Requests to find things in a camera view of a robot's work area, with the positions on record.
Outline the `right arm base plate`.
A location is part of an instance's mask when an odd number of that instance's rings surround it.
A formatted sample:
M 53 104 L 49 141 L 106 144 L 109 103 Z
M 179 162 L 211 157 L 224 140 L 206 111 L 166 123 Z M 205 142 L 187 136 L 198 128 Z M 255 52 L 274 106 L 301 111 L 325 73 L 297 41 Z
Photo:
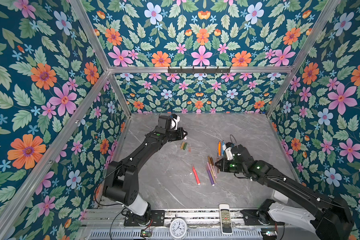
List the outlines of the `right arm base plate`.
M 240 210 L 243 215 L 243 220 L 247 226 L 284 226 L 285 223 L 275 222 L 271 217 L 266 217 L 264 214 L 259 215 L 257 209 L 243 209 Z

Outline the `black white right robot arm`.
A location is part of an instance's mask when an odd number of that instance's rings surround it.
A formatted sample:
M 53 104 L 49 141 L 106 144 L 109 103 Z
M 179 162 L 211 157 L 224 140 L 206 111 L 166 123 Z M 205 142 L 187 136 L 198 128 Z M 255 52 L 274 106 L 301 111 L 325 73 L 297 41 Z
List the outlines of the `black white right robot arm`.
M 310 231 L 321 240 L 347 240 L 354 220 L 347 202 L 330 198 L 287 177 L 273 165 L 255 160 L 242 145 L 228 143 L 225 155 L 215 164 L 221 172 L 241 174 L 241 179 L 257 182 L 298 204 L 288 206 L 281 200 L 267 199 L 257 210 L 263 225 L 285 223 Z

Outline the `beige capybara pen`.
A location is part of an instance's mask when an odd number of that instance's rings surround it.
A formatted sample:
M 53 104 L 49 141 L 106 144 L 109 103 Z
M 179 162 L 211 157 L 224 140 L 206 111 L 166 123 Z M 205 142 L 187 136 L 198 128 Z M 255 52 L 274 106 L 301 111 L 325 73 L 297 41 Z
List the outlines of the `beige capybara pen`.
M 208 156 L 208 161 L 209 161 L 209 165 L 211 168 L 212 176 L 214 177 L 214 180 L 216 180 L 217 176 L 216 176 L 214 165 L 213 165 L 213 159 L 210 156 Z

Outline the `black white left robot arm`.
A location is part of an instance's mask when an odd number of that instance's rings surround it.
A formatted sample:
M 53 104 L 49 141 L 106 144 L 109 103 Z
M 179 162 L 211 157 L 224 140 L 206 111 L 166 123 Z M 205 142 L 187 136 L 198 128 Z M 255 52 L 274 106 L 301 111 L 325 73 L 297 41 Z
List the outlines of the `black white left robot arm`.
M 158 124 L 131 154 L 119 162 L 111 162 L 104 179 L 103 196 L 139 217 L 147 215 L 150 205 L 139 194 L 139 172 L 166 143 L 181 141 L 187 136 L 187 131 L 178 126 L 179 122 L 180 116 L 176 114 L 159 116 Z

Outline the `brown lilac pen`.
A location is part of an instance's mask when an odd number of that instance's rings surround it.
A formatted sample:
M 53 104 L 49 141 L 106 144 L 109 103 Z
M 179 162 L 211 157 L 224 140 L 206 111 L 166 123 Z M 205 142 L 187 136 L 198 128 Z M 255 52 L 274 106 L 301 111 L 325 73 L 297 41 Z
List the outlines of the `brown lilac pen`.
M 212 164 L 212 167 L 213 167 L 213 170 L 214 170 L 214 173 L 215 173 L 215 178 L 217 178 L 218 177 L 218 173 L 219 173 L 219 171 L 218 171 L 218 168 L 215 166 L 215 161 L 214 161 L 214 159 L 212 158 L 212 157 L 210 157 L 210 162 L 211 162 L 211 164 Z

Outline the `orange highlighter pen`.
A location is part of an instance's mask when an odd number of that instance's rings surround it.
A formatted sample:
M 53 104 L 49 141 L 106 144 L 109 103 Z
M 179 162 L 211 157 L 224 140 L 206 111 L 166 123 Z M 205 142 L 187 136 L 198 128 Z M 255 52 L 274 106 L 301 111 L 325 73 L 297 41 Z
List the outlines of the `orange highlighter pen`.
M 218 157 L 220 157 L 222 155 L 222 142 L 219 141 L 218 142 Z

